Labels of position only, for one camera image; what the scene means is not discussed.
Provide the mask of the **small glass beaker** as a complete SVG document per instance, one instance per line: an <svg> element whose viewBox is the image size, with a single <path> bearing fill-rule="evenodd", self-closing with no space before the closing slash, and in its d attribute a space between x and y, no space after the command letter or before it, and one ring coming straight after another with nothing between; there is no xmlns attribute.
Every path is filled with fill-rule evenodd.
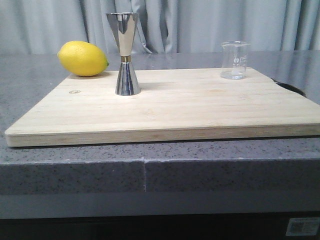
<svg viewBox="0 0 320 240"><path fill-rule="evenodd" d="M245 41L225 41L222 46L222 65L220 76L229 80L245 78L249 47Z"/></svg>

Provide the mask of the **steel hourglass jigger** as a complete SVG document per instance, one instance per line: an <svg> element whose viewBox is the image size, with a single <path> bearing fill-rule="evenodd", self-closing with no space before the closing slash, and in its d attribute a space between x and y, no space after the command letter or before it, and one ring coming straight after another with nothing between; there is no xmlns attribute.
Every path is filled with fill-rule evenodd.
<svg viewBox="0 0 320 240"><path fill-rule="evenodd" d="M121 60L115 93L120 96L137 95L141 89L132 65L131 53L139 15L133 12L107 13L106 18Z"/></svg>

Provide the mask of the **wooden cutting board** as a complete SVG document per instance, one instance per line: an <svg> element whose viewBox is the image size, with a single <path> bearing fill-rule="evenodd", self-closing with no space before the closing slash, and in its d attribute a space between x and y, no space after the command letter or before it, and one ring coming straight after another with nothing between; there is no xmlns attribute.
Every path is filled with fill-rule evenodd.
<svg viewBox="0 0 320 240"><path fill-rule="evenodd" d="M70 75L5 131L10 147L317 136L320 107L248 68L138 70L140 93L115 93L118 73Z"/></svg>

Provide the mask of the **yellow lemon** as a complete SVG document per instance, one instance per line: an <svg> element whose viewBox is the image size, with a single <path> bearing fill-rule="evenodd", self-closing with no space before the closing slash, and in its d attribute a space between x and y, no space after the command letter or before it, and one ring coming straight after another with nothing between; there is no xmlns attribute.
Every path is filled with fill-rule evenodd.
<svg viewBox="0 0 320 240"><path fill-rule="evenodd" d="M80 77L98 75L109 66L105 53L99 47L80 40L66 42L57 57L66 70Z"/></svg>

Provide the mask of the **grey curtain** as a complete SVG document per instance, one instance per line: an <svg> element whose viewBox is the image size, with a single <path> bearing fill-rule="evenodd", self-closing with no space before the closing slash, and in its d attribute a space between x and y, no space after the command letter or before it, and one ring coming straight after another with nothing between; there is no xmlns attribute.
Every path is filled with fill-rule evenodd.
<svg viewBox="0 0 320 240"><path fill-rule="evenodd" d="M134 53L219 52L227 41L253 51L318 50L317 0L3 0L0 52L55 54L73 40L118 51L108 13L139 14Z"/></svg>

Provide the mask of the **white QR label sticker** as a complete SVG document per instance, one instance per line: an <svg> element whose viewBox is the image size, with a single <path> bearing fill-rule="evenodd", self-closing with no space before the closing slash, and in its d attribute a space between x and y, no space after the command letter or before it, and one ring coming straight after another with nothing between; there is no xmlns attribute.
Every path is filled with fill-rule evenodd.
<svg viewBox="0 0 320 240"><path fill-rule="evenodd" d="M285 235L287 237L315 236L319 227L319 217L290 218Z"/></svg>

